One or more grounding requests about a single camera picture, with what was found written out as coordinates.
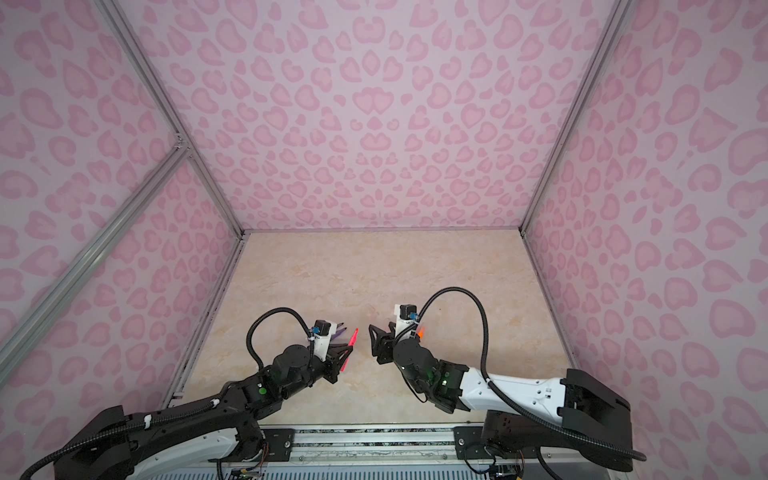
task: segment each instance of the orange object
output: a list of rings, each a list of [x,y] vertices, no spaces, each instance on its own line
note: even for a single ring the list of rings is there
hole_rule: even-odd
[[[355,332],[352,334],[352,338],[351,338],[351,339],[349,339],[349,343],[348,343],[348,345],[352,345],[352,346],[354,346],[354,345],[355,345],[355,342],[357,341],[357,331],[358,331],[358,330],[359,330],[359,329],[355,329]],[[344,371],[344,369],[346,368],[346,364],[347,364],[348,362],[349,362],[349,357],[347,357],[347,358],[346,358],[346,361],[344,362],[344,365],[342,365],[342,367],[341,367],[341,371],[342,371],[342,372],[343,372],[343,371]]]

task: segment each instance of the black cable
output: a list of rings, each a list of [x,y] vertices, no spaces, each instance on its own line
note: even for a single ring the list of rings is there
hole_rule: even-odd
[[[224,394],[227,392],[227,390],[229,390],[230,386],[232,386],[232,382],[225,383],[224,386],[221,388],[221,391],[219,392],[219,394],[214,398],[221,400],[222,397],[224,397]],[[196,408],[195,410],[190,410],[189,412],[186,412],[186,413],[180,413],[177,415],[168,415],[165,417],[161,417],[155,422],[151,423],[151,426],[161,426],[170,422],[176,422],[178,420],[183,420],[194,415],[199,415],[201,413],[207,412],[208,410],[211,410],[214,408],[216,408],[216,405],[214,405],[214,403],[211,402],[210,404],[206,404],[205,406],[201,406],[199,408]],[[51,462],[55,462],[59,460],[64,455],[68,455],[72,452],[76,452],[77,450],[91,446],[94,443],[99,443],[100,441],[108,439],[112,436],[136,432],[138,430],[142,430],[145,428],[146,428],[146,425],[144,424],[144,419],[131,420],[130,422],[126,422],[125,425],[115,427],[109,430],[104,430],[103,432],[99,432],[96,435],[92,435],[90,437],[86,437],[85,439],[78,440],[77,442],[65,445],[59,450],[49,455],[46,455],[45,457],[39,459],[38,461],[30,465],[29,468],[24,470],[24,473],[22,473],[22,476],[19,477],[19,480],[31,480],[32,476],[40,468],[45,467],[47,464]]]
[[[224,475],[221,473],[221,459],[216,460],[216,478],[217,480],[224,480]]]
[[[428,398],[426,398],[426,396],[427,396],[426,394],[424,395],[424,396],[425,396],[425,398],[424,398],[423,400],[422,400],[422,399],[420,399],[420,398],[419,398],[419,394],[417,394],[417,393],[416,393],[416,391],[415,391],[415,390],[413,389],[413,387],[411,386],[411,384],[410,384],[410,383],[408,383],[408,379],[407,379],[406,377],[402,377],[402,379],[406,381],[406,385],[408,386],[408,390],[410,390],[410,391],[411,391],[411,393],[413,394],[413,396],[415,396],[415,397],[416,397],[416,399],[417,399],[417,400],[419,400],[421,403],[427,403],[427,402],[428,402],[428,400],[429,400],[429,399],[428,399]]]
[[[404,328],[400,333],[398,333],[397,336],[395,337],[395,345],[397,345],[397,342],[399,342],[400,339],[406,335],[406,333],[412,332],[413,330],[415,330],[416,325],[417,325],[416,323],[411,323],[406,328]]]
[[[576,432],[574,430],[564,429],[560,425],[555,425],[552,422],[548,422],[547,420],[544,420],[538,415],[535,415],[534,413],[529,412],[526,408],[524,408],[523,406],[520,406],[517,402],[515,402],[514,400],[506,396],[506,394],[504,394],[504,392],[501,391],[501,389],[498,388],[493,383],[490,376],[488,375],[488,370],[485,368],[485,364],[488,360],[488,338],[489,338],[488,317],[485,315],[485,309],[483,308],[482,303],[480,303],[480,300],[478,299],[477,296],[475,296],[474,293],[470,292],[465,288],[461,288],[460,286],[447,286],[444,289],[438,290],[434,295],[432,295],[429,298],[429,300],[427,300],[427,303],[425,303],[424,306],[422,307],[422,311],[419,313],[419,321],[421,321],[425,311],[432,304],[432,302],[434,302],[437,297],[447,292],[464,293],[465,295],[469,296],[469,298],[471,298],[473,302],[475,302],[475,305],[478,307],[478,310],[480,310],[480,319],[482,321],[482,354],[480,355],[480,373],[482,374],[483,378],[485,379],[485,382],[488,384],[488,387],[491,389],[491,391],[493,391],[493,393],[495,393],[504,403],[509,405],[513,410],[515,410],[518,414],[525,417],[526,419],[531,420],[535,423],[538,423],[539,425],[542,425],[544,427],[547,427],[550,430],[554,430],[555,432],[565,437],[568,437],[569,439],[575,440],[577,442],[585,443],[588,445],[595,445],[602,449],[608,450],[614,455],[618,455],[623,458],[632,458],[633,460],[639,460],[641,462],[645,462],[647,460],[647,457],[645,456],[645,454],[638,452],[637,450],[626,449],[625,447],[613,445],[612,443],[594,439],[590,436],[584,435],[583,433]]]
[[[470,444],[464,445],[464,463],[467,464],[469,469],[472,470],[476,475],[485,475],[486,473],[491,471],[491,467],[493,465],[496,465],[496,455],[491,455],[493,457],[493,463],[488,465],[488,468],[486,468],[485,470],[475,470],[475,468],[469,464],[469,460],[467,459],[467,449],[473,445],[482,445],[482,443],[470,443]]]
[[[299,315],[294,309],[290,309],[286,306],[279,306],[277,308],[271,309],[269,312],[264,313],[262,316],[256,319],[255,322],[250,326],[248,329],[248,334],[245,337],[245,347],[248,349],[248,353],[250,356],[256,360],[256,363],[259,365],[259,370],[264,368],[264,362],[261,361],[261,358],[256,354],[256,350],[253,349],[253,332],[256,331],[256,328],[268,317],[274,315],[275,313],[290,313],[293,315],[293,318],[299,321],[299,324],[301,325],[301,328],[304,330],[304,333],[306,334],[306,338],[312,338],[312,331],[306,326],[306,322],[304,322],[304,319],[301,318],[301,315]],[[312,361],[312,355],[315,351],[315,343],[310,341],[310,362]]]
[[[541,463],[541,467],[551,476],[554,480],[563,480],[560,478],[560,475],[554,473],[551,468],[549,468],[549,465],[547,465],[547,462],[544,461],[544,456],[541,455],[541,447],[536,447],[536,456],[538,457],[538,462]]]

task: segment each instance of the pink leopard print wall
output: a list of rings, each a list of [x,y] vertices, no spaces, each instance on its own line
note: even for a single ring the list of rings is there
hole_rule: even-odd
[[[768,478],[768,3],[641,2],[532,241],[641,478]]]
[[[248,228],[516,226],[612,0],[126,0]]]
[[[0,4],[0,345],[172,143],[88,0]]]
[[[233,242],[185,163],[0,391],[0,478],[102,409],[160,406]]]

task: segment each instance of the table surface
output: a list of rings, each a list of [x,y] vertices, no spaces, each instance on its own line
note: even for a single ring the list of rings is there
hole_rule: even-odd
[[[309,325],[315,319],[344,322],[347,331],[339,340],[359,328],[358,340],[338,383],[320,380],[260,423],[481,422],[485,412],[449,415],[417,402],[397,368],[371,356],[369,324],[387,329],[396,303],[420,308],[444,286],[463,286],[485,307],[490,373],[565,375],[568,359],[517,230],[253,233],[185,385],[184,401],[253,375],[248,328],[261,313],[287,306]],[[435,358],[479,367],[480,315],[467,296],[441,296],[422,325],[422,344]],[[269,364],[306,338],[296,320],[281,313],[259,326],[253,343]]]

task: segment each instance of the metal plate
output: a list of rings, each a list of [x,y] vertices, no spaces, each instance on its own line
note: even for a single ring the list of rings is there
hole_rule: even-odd
[[[288,462],[293,449],[293,429],[262,429],[267,443],[270,444],[270,453],[266,457],[268,462]]]
[[[464,458],[468,460],[493,458],[483,448],[482,427],[454,427],[453,438],[456,447],[456,457],[459,460]],[[463,440],[464,445],[461,445],[459,440]],[[522,449],[521,453],[525,458],[536,458],[536,451],[533,447]]]

